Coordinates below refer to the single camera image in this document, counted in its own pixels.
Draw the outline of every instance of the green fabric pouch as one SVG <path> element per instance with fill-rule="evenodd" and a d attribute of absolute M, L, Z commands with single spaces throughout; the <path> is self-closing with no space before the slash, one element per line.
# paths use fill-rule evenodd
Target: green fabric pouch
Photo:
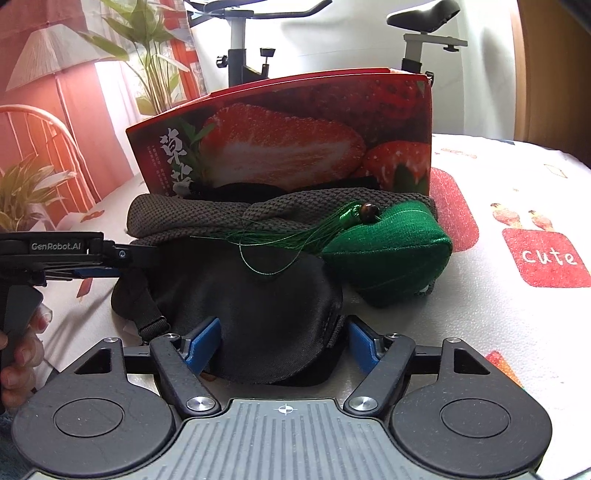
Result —
<path fill-rule="evenodd" d="M 377 223 L 345 230 L 324 247 L 322 258 L 368 304 L 383 308 L 429 286 L 452 249 L 428 207 L 410 200 L 383 211 Z"/>

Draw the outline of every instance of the brown bead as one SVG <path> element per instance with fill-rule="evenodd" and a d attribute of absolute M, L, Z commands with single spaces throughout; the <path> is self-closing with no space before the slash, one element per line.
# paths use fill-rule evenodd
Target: brown bead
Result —
<path fill-rule="evenodd" d="M 373 203 L 364 203 L 359 209 L 361 223 L 375 223 L 378 221 L 379 207 Z"/>

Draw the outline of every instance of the finger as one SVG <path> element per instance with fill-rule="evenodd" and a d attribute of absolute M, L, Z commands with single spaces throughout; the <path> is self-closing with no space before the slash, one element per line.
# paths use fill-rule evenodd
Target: finger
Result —
<path fill-rule="evenodd" d="M 30 397 L 32 392 L 24 390 L 3 390 L 2 404 L 7 410 L 12 410 L 23 405 Z"/>
<path fill-rule="evenodd" d="M 37 367 L 41 364 L 43 355 L 43 344 L 29 327 L 14 349 L 14 362 L 20 367 Z"/>
<path fill-rule="evenodd" d="M 31 319 L 31 328 L 35 333 L 43 333 L 51 323 L 53 312 L 42 303 L 37 307 Z"/>
<path fill-rule="evenodd" d="M 32 368 L 17 367 L 15 365 L 6 367 L 0 372 L 0 383 L 7 390 L 19 390 L 31 385 L 35 386 L 35 371 Z"/>

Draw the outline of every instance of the metal screw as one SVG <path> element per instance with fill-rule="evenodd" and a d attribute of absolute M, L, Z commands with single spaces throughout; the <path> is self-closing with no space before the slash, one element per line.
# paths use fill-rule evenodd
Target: metal screw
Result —
<path fill-rule="evenodd" d="M 378 402 L 371 397 L 355 397 L 349 400 L 349 407 L 357 411 L 369 411 L 378 406 Z"/>
<path fill-rule="evenodd" d="M 193 397 L 187 400 L 187 408 L 193 411 L 208 411 L 216 406 L 216 401 L 210 397 Z"/>

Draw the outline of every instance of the chair backrest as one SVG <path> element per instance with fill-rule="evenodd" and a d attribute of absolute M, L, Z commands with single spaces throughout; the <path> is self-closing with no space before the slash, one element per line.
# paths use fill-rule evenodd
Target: chair backrest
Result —
<path fill-rule="evenodd" d="M 67 127 L 54 115 L 29 105 L 0 105 L 2 116 L 8 120 L 20 158 L 31 154 L 43 155 L 56 172 L 73 171 L 76 176 L 57 189 L 61 200 L 52 203 L 47 213 L 53 223 L 57 223 L 70 212 L 87 212 L 95 205 L 89 185 L 91 179 L 84 175 L 81 166 L 86 166 L 84 157 L 69 133 Z"/>

